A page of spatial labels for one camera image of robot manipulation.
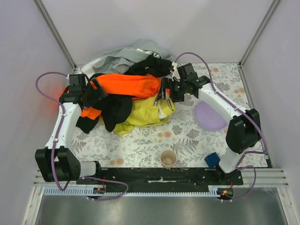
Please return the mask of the grey cloth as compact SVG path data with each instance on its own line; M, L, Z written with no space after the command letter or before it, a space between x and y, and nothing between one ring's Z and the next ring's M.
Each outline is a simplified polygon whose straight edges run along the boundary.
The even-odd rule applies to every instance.
M104 52L90 62L81 65L77 71L86 74L91 78L94 74L124 74L135 63L154 55L164 60L174 60L172 54L148 40L138 40L131 47Z

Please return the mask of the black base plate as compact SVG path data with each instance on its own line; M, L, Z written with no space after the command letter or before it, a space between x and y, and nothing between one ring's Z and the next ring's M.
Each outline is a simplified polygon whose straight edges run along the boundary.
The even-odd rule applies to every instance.
M207 191L210 185L243 185L240 171L224 174L201 167L101 168L94 177L124 182L131 191Z

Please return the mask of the yellow cloth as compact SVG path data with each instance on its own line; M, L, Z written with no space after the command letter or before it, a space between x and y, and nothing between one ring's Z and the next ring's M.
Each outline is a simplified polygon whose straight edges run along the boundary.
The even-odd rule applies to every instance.
M133 106L125 122L117 124L112 131L122 136L131 132L135 127L148 127L166 124L175 112L175 105L169 99L155 101L156 96L148 99L132 100Z

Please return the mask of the purple plate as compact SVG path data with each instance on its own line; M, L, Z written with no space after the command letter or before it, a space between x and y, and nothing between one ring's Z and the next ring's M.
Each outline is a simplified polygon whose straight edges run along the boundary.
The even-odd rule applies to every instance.
M224 118L203 101L196 105L194 109L194 118L198 125L208 131L219 131L227 125Z

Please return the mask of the floral table mat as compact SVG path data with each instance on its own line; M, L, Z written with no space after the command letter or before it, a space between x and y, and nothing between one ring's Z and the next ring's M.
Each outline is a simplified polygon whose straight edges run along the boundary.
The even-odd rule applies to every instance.
M238 65L210 63L215 86L237 104L250 109ZM229 150L225 141L227 126L219 131L203 129L195 120L194 109L200 99L186 94L175 103L168 123L135 127L126 135L109 133L99 122L87 135L75 128L72 153L79 161L99 161L102 167L162 167L160 155L172 150L176 167L207 167L204 158L216 152L220 158Z

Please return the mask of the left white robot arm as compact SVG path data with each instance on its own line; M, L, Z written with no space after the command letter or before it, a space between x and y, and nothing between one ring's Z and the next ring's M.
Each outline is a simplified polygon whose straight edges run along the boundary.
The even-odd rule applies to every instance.
M99 164L95 161L79 161L71 152L75 127L84 109L105 98L107 94L95 78L85 74L67 75L68 86L59 99L38 92L59 105L53 132L45 147L36 150L35 160L45 182L70 182L81 177L93 176Z

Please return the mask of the blue cube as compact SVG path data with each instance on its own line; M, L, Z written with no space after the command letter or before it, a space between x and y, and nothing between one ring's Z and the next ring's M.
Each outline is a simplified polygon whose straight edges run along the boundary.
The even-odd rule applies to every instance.
M221 159L216 152L213 152L213 153L207 155L204 159L204 161L206 162L207 166L210 169L217 166L219 164L220 160Z

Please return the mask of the orange cloth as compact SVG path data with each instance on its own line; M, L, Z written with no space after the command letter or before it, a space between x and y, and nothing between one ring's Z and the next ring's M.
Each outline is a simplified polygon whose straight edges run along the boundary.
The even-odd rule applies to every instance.
M161 79L151 74L104 74L96 77L96 81L107 94L130 96L132 100L154 97L161 87Z

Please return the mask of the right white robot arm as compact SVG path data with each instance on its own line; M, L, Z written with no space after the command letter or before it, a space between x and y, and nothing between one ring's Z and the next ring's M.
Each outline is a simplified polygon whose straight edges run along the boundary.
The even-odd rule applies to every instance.
M190 94L211 106L228 124L226 150L218 166L224 173L231 173L241 162L245 151L261 139L260 115L256 109L247 110L224 95L210 78L198 76L192 64L172 64L172 77L161 79L160 95L163 99L183 102Z

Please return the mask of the black cloth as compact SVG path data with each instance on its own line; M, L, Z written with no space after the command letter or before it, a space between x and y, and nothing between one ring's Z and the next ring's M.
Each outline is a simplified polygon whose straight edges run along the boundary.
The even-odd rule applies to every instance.
M150 55L147 59L135 63L125 75L153 75L154 77L164 77L170 74L172 61L156 58Z
M123 123L132 111L131 96L108 95L93 106L83 109L77 120L76 127L88 134L99 122L103 120L108 132L112 132L117 124Z

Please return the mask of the beige paper cup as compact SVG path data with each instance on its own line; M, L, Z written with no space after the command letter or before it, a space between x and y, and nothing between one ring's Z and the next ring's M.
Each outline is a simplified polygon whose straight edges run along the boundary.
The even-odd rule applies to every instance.
M172 150L165 150L160 155L160 162L165 169L170 169L177 163L177 155Z

